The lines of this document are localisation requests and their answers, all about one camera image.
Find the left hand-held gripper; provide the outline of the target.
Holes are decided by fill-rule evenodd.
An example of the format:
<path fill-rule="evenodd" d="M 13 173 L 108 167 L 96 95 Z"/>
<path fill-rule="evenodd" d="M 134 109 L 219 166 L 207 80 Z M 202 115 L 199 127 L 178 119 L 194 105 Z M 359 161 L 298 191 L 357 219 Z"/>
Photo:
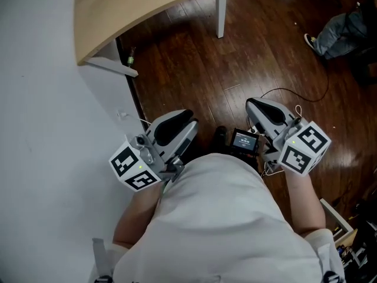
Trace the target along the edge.
<path fill-rule="evenodd" d="M 190 109 L 171 111 L 155 119 L 145 134 L 125 141 L 108 161 L 117 179 L 134 192 L 175 181 L 184 169 L 180 157 L 199 129 L 197 119 L 190 121 L 193 114 Z M 165 146 L 163 152 L 154 140 Z"/>

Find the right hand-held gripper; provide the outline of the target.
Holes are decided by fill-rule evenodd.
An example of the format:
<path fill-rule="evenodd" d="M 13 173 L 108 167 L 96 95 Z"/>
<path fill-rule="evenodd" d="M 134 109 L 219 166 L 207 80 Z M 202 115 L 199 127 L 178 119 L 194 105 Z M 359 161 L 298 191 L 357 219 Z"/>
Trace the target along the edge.
<path fill-rule="evenodd" d="M 265 98 L 248 98 L 246 113 L 259 135 L 257 155 L 277 172 L 283 166 L 300 176 L 307 175 L 322 159 L 331 139 L 314 122 L 295 118 L 284 105 Z M 272 139 L 271 134 L 278 134 Z"/>

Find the person's left forearm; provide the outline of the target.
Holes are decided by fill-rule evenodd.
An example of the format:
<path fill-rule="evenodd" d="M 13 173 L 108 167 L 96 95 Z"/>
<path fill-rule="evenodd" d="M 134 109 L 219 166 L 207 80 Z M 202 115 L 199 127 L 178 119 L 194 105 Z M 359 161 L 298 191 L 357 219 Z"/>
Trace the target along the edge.
<path fill-rule="evenodd" d="M 135 192 L 114 231 L 113 243 L 127 249 L 144 235 L 152 220 L 161 196 L 162 183 Z"/>

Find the person's right forearm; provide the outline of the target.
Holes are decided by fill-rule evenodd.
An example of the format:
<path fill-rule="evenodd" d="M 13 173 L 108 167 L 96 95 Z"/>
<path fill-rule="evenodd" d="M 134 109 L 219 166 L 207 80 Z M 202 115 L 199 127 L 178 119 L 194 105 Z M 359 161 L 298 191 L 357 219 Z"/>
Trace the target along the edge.
<path fill-rule="evenodd" d="M 283 168 L 290 200 L 294 230 L 301 236 L 326 228 L 325 211 L 309 175 L 300 176 Z"/>

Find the black device with screen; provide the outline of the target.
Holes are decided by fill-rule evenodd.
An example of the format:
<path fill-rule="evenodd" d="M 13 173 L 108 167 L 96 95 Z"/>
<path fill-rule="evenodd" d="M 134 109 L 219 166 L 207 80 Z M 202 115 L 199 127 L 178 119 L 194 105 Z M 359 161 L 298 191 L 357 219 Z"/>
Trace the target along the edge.
<path fill-rule="evenodd" d="M 234 129 L 229 153 L 235 156 L 257 157 L 259 135 L 241 129 Z"/>

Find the person's black shoe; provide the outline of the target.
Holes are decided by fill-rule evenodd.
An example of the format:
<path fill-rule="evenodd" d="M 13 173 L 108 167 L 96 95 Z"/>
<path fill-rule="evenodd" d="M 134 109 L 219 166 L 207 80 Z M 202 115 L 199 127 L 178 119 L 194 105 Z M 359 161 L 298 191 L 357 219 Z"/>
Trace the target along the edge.
<path fill-rule="evenodd" d="M 225 126 L 218 126 L 214 133 L 214 143 L 216 146 L 225 146 L 227 143 L 227 129 Z"/>

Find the white table support panel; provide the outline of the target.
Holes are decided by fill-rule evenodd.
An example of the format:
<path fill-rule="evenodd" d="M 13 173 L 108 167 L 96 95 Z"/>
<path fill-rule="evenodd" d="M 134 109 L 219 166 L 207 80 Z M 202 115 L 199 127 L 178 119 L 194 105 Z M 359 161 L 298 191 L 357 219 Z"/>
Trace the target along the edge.
<path fill-rule="evenodd" d="M 115 73 L 124 74 L 129 77 L 134 78 L 138 76 L 137 70 L 134 70 L 121 62 L 117 40 L 111 41 L 85 62 L 90 65 Z"/>

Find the person's white shirt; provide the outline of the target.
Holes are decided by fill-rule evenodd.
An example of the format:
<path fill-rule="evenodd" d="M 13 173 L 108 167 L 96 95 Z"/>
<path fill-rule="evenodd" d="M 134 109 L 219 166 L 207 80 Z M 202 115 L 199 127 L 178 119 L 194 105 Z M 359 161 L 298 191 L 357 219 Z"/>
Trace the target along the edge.
<path fill-rule="evenodd" d="M 259 174 L 225 154 L 188 163 L 144 235 L 117 262 L 115 283 L 345 283 L 327 228 L 301 236 Z"/>

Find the white table leg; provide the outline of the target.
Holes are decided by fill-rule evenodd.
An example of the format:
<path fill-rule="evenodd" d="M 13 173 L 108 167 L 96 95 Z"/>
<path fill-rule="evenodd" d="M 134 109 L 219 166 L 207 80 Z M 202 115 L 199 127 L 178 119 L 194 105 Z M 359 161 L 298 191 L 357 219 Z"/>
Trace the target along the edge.
<path fill-rule="evenodd" d="M 224 37 L 227 0 L 216 0 L 216 35 Z"/>

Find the white shelf frame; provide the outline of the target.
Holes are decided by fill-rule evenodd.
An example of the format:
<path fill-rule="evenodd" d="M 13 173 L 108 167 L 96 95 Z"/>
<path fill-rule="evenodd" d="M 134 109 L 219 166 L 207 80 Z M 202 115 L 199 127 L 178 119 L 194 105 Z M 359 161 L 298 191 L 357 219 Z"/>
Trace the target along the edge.
<path fill-rule="evenodd" d="M 321 198 L 320 202 L 324 211 L 337 225 L 336 229 L 333 231 L 333 238 L 335 245 L 341 246 L 348 237 L 353 235 L 354 229 L 324 198 Z"/>

